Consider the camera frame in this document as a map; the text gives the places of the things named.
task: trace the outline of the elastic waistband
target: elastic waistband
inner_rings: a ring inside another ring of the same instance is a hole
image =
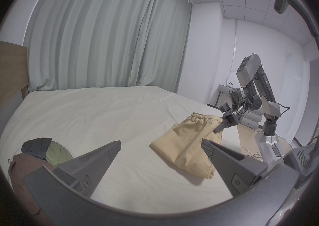
[[[198,119],[198,120],[216,120],[219,123],[223,122],[223,119],[221,117],[218,117],[218,116],[215,116],[215,115],[204,115],[204,114],[193,112],[190,117]]]

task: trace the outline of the dark blue garment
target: dark blue garment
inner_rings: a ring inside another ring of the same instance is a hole
[[[46,152],[51,141],[52,138],[44,137],[26,141],[21,147],[21,152],[46,160]]]

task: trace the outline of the wooden headboard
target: wooden headboard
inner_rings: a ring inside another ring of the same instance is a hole
[[[0,41],[0,108],[19,90],[28,94],[27,48]]]

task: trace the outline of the bed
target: bed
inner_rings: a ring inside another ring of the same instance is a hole
[[[217,109],[154,86],[35,91],[2,133],[0,165],[9,180],[8,159],[38,137],[52,138],[73,157],[121,140],[122,149],[92,199],[149,214],[207,208],[232,198],[218,172],[210,180],[191,175],[149,146],[192,112],[221,116]],[[240,152],[236,127],[224,130],[222,142]]]

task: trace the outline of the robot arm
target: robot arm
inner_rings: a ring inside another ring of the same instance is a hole
[[[238,125],[242,115],[247,110],[257,110],[263,105],[266,118],[263,132],[267,136],[274,135],[277,126],[276,121],[281,116],[281,113],[260,57],[253,53],[244,58],[236,75],[240,85],[243,87],[245,96],[242,97],[239,89],[230,94],[233,106],[230,108],[226,103],[219,108],[224,113],[222,116],[224,121],[215,129],[214,133],[218,133],[224,128]]]

